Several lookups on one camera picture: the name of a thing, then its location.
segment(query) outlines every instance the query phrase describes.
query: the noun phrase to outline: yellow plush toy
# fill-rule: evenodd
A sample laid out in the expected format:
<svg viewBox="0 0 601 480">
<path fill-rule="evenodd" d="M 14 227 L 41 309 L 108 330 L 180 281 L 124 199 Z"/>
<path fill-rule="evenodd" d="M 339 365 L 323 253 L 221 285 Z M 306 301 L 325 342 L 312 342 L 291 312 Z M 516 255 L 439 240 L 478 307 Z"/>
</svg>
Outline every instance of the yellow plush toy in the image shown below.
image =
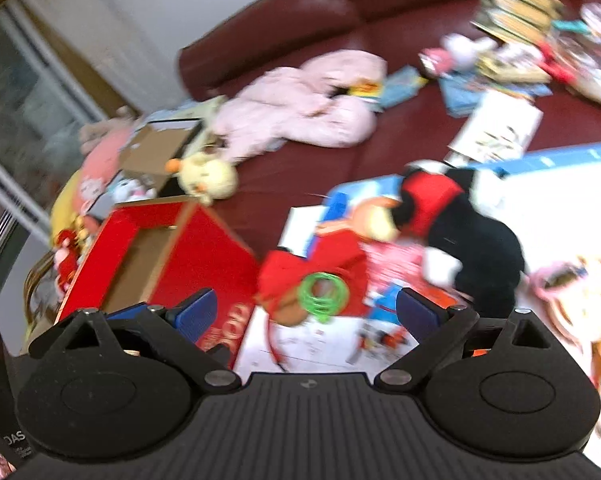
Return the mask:
<svg viewBox="0 0 601 480">
<path fill-rule="evenodd" d="M 197 152 L 182 159 L 173 158 L 165 169 L 175 173 L 178 184 L 188 195 L 203 205 L 229 198 L 238 188 L 238 173 L 234 166 L 211 153 Z"/>
</svg>

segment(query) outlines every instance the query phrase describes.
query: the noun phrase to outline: book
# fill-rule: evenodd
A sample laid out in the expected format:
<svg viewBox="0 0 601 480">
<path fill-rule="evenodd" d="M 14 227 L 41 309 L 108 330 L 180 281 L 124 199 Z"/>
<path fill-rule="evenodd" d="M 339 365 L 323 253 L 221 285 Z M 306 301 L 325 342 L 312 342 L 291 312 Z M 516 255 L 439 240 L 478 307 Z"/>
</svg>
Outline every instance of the book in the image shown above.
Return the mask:
<svg viewBox="0 0 601 480">
<path fill-rule="evenodd" d="M 498 85 L 486 77 L 468 73 L 452 73 L 438 81 L 445 102 L 447 113 L 454 117 L 467 117 L 478 106 L 485 92 L 490 89 L 500 89 L 504 93 L 529 96 L 530 98 L 545 97 L 552 94 L 546 84 L 518 83 Z"/>
<path fill-rule="evenodd" d="M 418 70 L 407 65 L 389 75 L 385 79 L 385 88 L 379 97 L 379 104 L 383 109 L 396 106 L 418 94 L 418 91 L 427 83 Z"/>
<path fill-rule="evenodd" d="M 542 116 L 524 99 L 488 90 L 449 149 L 477 162 L 521 158 Z"/>
</svg>

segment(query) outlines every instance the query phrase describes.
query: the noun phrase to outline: red fabric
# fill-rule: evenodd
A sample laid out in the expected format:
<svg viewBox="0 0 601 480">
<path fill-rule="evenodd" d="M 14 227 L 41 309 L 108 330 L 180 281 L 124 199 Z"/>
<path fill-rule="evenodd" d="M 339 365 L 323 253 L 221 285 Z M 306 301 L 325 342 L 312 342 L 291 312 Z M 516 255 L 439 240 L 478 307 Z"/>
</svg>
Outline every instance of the red fabric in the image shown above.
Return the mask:
<svg viewBox="0 0 601 480">
<path fill-rule="evenodd" d="M 417 173 L 405 179 L 402 192 L 408 193 L 414 200 L 414 216 L 407 228 L 425 238 L 434 220 L 463 192 L 463 188 L 448 176 Z"/>
<path fill-rule="evenodd" d="M 363 316 L 367 293 L 367 255 L 358 237 L 349 230 L 319 237 L 307 259 L 286 251 L 272 251 L 261 267 L 258 292 L 269 314 L 278 308 L 280 298 L 314 272 L 327 272 L 341 278 L 349 288 L 349 300 L 340 316 Z"/>
</svg>

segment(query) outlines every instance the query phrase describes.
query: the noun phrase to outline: red leather sofa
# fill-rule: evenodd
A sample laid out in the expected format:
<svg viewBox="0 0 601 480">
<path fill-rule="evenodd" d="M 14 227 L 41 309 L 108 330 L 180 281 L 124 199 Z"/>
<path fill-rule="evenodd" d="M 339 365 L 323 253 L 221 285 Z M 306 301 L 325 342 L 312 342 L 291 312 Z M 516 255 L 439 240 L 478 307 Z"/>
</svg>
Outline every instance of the red leather sofa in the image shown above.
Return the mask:
<svg viewBox="0 0 601 480">
<path fill-rule="evenodd" d="M 572 12 L 588 0 L 562 0 Z M 277 66 L 339 48 L 358 48 L 388 62 L 389 73 L 416 64 L 418 52 L 450 32 L 481 36 L 469 24 L 478 0 L 259 0 L 185 48 L 180 73 L 191 95 L 233 96 Z M 601 140 L 601 106 L 561 86 L 537 100 L 545 112 L 531 150 Z M 441 160 L 464 120 L 445 112 L 437 84 L 378 117 L 366 142 L 319 148 L 287 142 L 238 166 L 240 188 L 216 202 L 220 216 L 262 257 L 274 249 L 290 207 L 316 205 L 342 182 L 396 173 L 419 158 Z"/>
</svg>

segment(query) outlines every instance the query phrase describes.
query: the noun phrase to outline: glass door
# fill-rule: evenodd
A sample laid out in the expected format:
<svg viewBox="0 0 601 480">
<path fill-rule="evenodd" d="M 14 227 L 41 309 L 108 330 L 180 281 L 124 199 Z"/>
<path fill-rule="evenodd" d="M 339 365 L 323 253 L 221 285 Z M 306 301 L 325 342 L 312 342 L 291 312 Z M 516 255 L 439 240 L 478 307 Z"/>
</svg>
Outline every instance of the glass door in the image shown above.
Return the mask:
<svg viewBox="0 0 601 480">
<path fill-rule="evenodd" d="M 104 118 L 28 19 L 0 8 L 0 207 L 41 241 L 56 197 L 80 167 L 78 131 Z"/>
</svg>

